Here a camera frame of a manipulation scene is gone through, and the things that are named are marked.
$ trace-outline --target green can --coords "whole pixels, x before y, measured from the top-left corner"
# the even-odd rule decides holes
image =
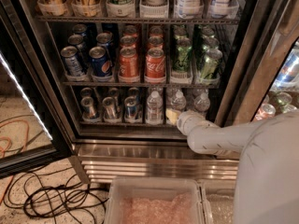
[[[218,49],[219,44],[220,42],[217,38],[214,37],[203,38],[203,42],[200,48],[194,51],[197,70],[201,69],[201,65],[203,63],[203,59],[204,59],[204,55],[206,54],[206,51],[209,49]]]
[[[173,62],[173,70],[176,72],[188,72],[192,57],[192,43],[187,37],[177,41],[176,57]]]
[[[203,64],[200,68],[200,78],[216,78],[218,69],[222,61],[222,52],[218,49],[209,49],[204,55]]]

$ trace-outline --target white bottle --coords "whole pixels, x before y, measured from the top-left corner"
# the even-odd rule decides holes
[[[208,111],[210,105],[211,103],[207,93],[201,93],[194,100],[194,110],[203,115],[204,117],[206,116],[206,112]]]
[[[147,100],[146,122],[159,124],[163,122],[163,99],[159,92],[153,91]]]

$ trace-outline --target tiled floor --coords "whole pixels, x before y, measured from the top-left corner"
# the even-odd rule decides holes
[[[29,133],[28,140],[32,140],[32,142],[28,145],[27,149],[33,149],[35,147],[41,147],[48,144],[50,141],[48,137],[42,132],[41,126],[38,124],[36,118],[32,116],[27,104],[23,101],[22,98],[17,97],[5,97],[0,96],[0,125],[5,122],[1,122],[5,119],[16,120],[22,119],[26,120],[29,123]],[[16,152],[20,151],[25,140],[26,134],[26,124],[24,122],[18,121],[14,123],[10,123],[5,127],[0,126],[0,139],[1,137],[9,137],[11,139],[11,146],[5,152],[5,156],[12,156]],[[7,140],[0,140],[0,147],[5,148],[7,146]],[[4,179],[0,179],[0,199],[4,192],[7,189],[7,185],[10,182],[11,177],[7,177]],[[107,198],[107,192],[102,191],[99,187],[92,185],[90,190],[91,194],[86,195],[86,199],[83,199],[85,196],[83,194],[87,194],[86,192],[79,192],[80,190],[87,190],[87,185],[82,185],[80,187],[76,187],[75,189],[70,189],[65,192],[70,199],[73,195],[77,194],[75,200],[73,202],[76,203],[68,203],[67,206],[70,209],[74,209],[73,207],[78,205],[78,203],[82,203],[82,206],[90,206],[96,205],[95,207],[90,207],[86,209],[74,209],[69,213],[64,213],[56,218],[35,218],[38,214],[47,214],[52,216],[51,208],[55,209],[57,206],[62,205],[62,201],[60,197],[65,201],[64,191],[60,190],[60,196],[57,195],[58,192],[55,190],[50,190],[47,192],[42,190],[37,192],[39,189],[44,187],[62,187],[62,186],[73,186],[79,183],[78,177],[74,169],[71,167],[68,159],[62,161],[56,161],[46,167],[42,167],[39,170],[35,170],[33,173],[22,173],[13,176],[12,182],[6,192],[5,201],[0,203],[0,223],[1,224],[55,224],[55,223],[102,223],[105,215],[105,211],[103,209],[103,205],[97,205],[100,201],[97,198],[100,198],[102,201]],[[27,205],[27,209],[29,214],[35,217],[28,217],[25,215],[23,206],[28,199],[28,196],[32,195],[36,192],[36,195],[33,197],[34,200],[34,208],[38,214],[35,214],[33,209],[29,205]],[[55,211],[55,213],[60,211],[65,211],[65,206],[60,207]]]

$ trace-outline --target coca-cola can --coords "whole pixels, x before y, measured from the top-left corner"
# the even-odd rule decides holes
[[[120,76],[138,77],[138,55],[135,48],[124,48],[120,51]]]
[[[165,77],[165,55],[162,49],[149,49],[146,56],[146,76],[149,78]]]
[[[125,35],[121,38],[120,42],[121,48],[135,48],[138,49],[136,37],[133,37],[132,35]]]
[[[147,49],[163,49],[164,48],[164,40],[159,36],[152,36],[148,39]]]

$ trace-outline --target can label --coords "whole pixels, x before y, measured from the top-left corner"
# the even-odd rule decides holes
[[[107,56],[107,52],[102,47],[95,47],[90,50],[92,67],[97,77],[112,76],[111,62]]]
[[[165,77],[165,55],[162,49],[149,49],[146,57],[146,76]]]
[[[124,48],[120,52],[120,76],[138,77],[138,55],[134,48]]]
[[[62,60],[67,73],[72,77],[81,77],[85,75],[84,65],[78,56],[78,50],[69,46],[61,50]]]

